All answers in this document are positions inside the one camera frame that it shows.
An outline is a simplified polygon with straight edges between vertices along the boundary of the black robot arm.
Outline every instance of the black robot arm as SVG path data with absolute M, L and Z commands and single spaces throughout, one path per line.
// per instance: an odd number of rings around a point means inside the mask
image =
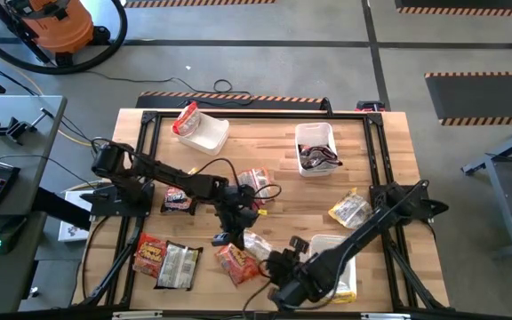
M 272 289 L 268 297 L 281 311 L 325 306 L 328 301 L 313 307 L 300 307 L 305 300 L 318 302 L 331 292 L 339 283 L 340 274 L 348 261 L 382 232 L 398 223 L 431 219 L 448 209 L 440 202 L 420 198 L 421 190 L 427 186 L 428 181 L 421 180 L 406 191 L 395 182 L 391 183 L 384 193 L 385 199 L 363 226 L 341 244 L 314 254 L 305 263 L 299 262 L 299 252 L 307 250 L 307 245 L 302 245 L 300 239 L 292 244 L 295 252 L 288 249 L 272 252 L 268 257 L 267 269 L 270 281 L 277 285 L 277 289 Z
M 125 154 L 132 161 L 124 168 Z M 142 192 L 145 180 L 156 180 L 183 190 L 203 204 L 214 205 L 220 219 L 222 233 L 216 235 L 213 245 L 234 244 L 244 249 L 244 229 L 254 225 L 258 213 L 252 209 L 254 189 L 247 185 L 229 186 L 228 179 L 220 176 L 188 174 L 182 170 L 134 152 L 130 145 L 110 141 L 97 149 L 92 171 L 107 178 L 116 186 L 120 200 L 137 204 L 146 196 Z

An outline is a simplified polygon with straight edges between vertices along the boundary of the yellow hazard stripe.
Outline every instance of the yellow hazard stripe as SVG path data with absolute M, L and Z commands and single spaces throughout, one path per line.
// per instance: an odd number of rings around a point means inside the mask
M 441 125 L 512 125 L 512 116 L 463 117 L 440 119 Z
M 294 98 L 277 96 L 250 96 L 248 94 L 226 94 L 226 93 L 194 93 L 194 92 L 142 92 L 140 97 L 182 97 L 182 98 L 209 98 L 209 99 L 232 99 L 232 100 L 267 100 L 267 101 L 290 101 L 320 103 L 321 98 Z
M 424 77 L 436 76 L 512 76 L 512 71 L 489 71 L 489 72 L 427 72 Z
M 410 14 L 455 14 L 512 17 L 512 9 L 402 7 L 398 8 L 397 10 L 400 13 Z
M 174 6 L 225 5 L 225 4 L 274 4 L 276 0 L 138 0 L 128 1 L 125 8 L 159 8 Z

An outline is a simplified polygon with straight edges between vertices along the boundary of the yellow cable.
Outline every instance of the yellow cable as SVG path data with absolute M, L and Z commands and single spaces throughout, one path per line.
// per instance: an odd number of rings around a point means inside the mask
M 9 67 L 11 67 L 15 72 L 17 72 L 18 74 L 22 75 L 25 79 L 27 79 L 27 81 L 29 81 L 29 82 L 30 82 L 30 83 L 31 83 L 31 84 L 36 88 L 36 90 L 37 90 L 37 91 L 39 91 L 39 94 L 40 94 L 40 95 L 44 95 L 44 94 L 43 94 L 43 90 L 41 90 L 41 88 L 40 88 L 38 85 L 36 85 L 36 83 L 35 83 L 35 81 L 33 81 L 33 79 L 31 79 L 31 78 L 30 78 L 30 77 L 28 77 L 25 73 L 23 73 L 23 71 L 21 71 L 19 68 L 17 68 L 17 67 L 15 67 L 15 66 L 13 66 L 13 64 L 11 64 L 11 63 L 9 63 L 9 62 L 7 62 L 7 61 L 5 61 L 5 60 L 1 59 L 1 58 L 0 58 L 0 61 L 1 61 L 1 62 L 3 62 L 4 64 L 8 65 L 8 66 L 9 66 Z M 60 129 L 59 129 L 59 133 L 60 133 L 63 137 L 65 137 L 65 138 L 67 138 L 68 140 L 71 140 L 71 141 L 73 141 L 73 142 L 75 142 L 75 143 L 78 143 L 79 145 L 83 145 L 83 146 L 85 146 L 85 147 L 91 147 L 91 146 L 92 146 L 90 143 L 82 142 L 82 141 L 80 141 L 80 140 L 77 140 L 77 139 L 75 139 L 75 138 L 72 138 L 71 136 L 69 136 L 69 135 L 67 135 L 66 133 L 64 133 L 63 131 L 61 131 Z

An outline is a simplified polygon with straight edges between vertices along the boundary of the gray floor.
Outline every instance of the gray floor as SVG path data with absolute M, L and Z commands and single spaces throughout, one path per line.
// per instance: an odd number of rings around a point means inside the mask
M 109 5 L 106 0 L 85 2 Z M 371 0 L 379 41 L 512 43 L 512 18 L 402 15 L 393 3 Z M 97 5 L 90 7 L 98 23 L 111 19 L 111 9 L 99 12 Z M 362 10 L 360 0 L 129 9 L 128 37 L 367 41 Z M 5 48 L 29 56 L 18 45 Z M 451 206 L 435 226 L 451 304 L 463 311 L 512 316 L 512 259 L 491 258 L 492 251 L 509 244 L 500 209 L 485 175 L 468 178 L 459 170 L 504 141 L 512 127 L 438 125 L 423 78 L 426 72 L 512 71 L 512 51 L 381 50 L 380 56 L 392 109 L 408 115 L 421 175 L 430 179 L 432 196 Z M 127 46 L 96 70 L 136 79 L 178 76 L 200 89 L 210 89 L 214 80 L 227 78 L 237 90 L 254 94 L 327 96 L 336 109 L 353 109 L 357 100 L 379 96 L 370 51 L 363 48 Z M 89 136 L 110 136 L 117 110 L 132 108 L 140 92 L 186 90 L 177 84 L 126 84 L 93 75 L 32 77 L 45 94 L 68 97 L 67 115 Z M 9 93 L 23 94 L 1 82 Z M 66 155 L 78 159 L 65 163 L 68 168 L 86 179 L 94 178 L 89 150 L 59 137 L 52 157 L 60 161 Z M 77 183 L 52 164 L 43 181 L 52 191 Z M 37 253 L 38 259 L 46 260 L 36 274 L 44 299 L 25 301 L 21 309 L 65 307 L 69 302 L 83 245 L 60 244 L 55 241 L 57 232 L 58 221 L 49 219 Z

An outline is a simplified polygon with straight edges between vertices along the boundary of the snack bag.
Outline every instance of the snack bag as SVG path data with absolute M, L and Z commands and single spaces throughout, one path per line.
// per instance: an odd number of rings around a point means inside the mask
M 305 170 L 331 169 L 343 165 L 329 146 L 298 145 L 301 167 Z
M 154 289 L 187 289 L 193 287 L 196 264 L 203 248 L 189 248 L 167 241 L 167 253 Z
M 133 270 L 157 278 L 167 251 L 165 241 L 141 233 L 138 250 L 134 253 Z
M 188 173 L 193 174 L 196 168 L 191 169 Z M 165 192 L 164 203 L 161 205 L 161 212 L 183 211 L 190 215 L 195 215 L 197 200 L 190 198 L 187 194 L 178 188 L 168 187 Z
M 216 253 L 219 264 L 227 270 L 232 283 L 239 285 L 258 275 L 258 264 L 252 257 L 240 251 L 234 245 L 223 246 Z
M 248 229 L 244 230 L 244 249 L 258 261 L 266 260 L 273 250 L 268 241 Z
M 245 184 L 252 188 L 254 191 L 258 191 L 258 189 L 267 186 L 270 184 L 270 178 L 268 176 L 268 171 L 265 168 L 255 168 L 247 171 L 240 172 L 238 174 L 238 181 L 241 185 Z M 271 188 L 264 188 L 258 194 L 257 197 L 269 197 L 272 196 L 270 193 Z M 258 205 L 263 205 L 266 202 L 272 199 L 254 199 L 254 202 Z
M 371 218 L 372 208 L 353 188 L 329 210 L 329 215 L 346 228 L 359 228 Z
M 193 101 L 181 111 L 177 120 L 173 123 L 172 130 L 175 134 L 179 134 L 179 136 L 187 137 L 195 132 L 200 123 L 201 111 L 199 111 L 196 101 Z

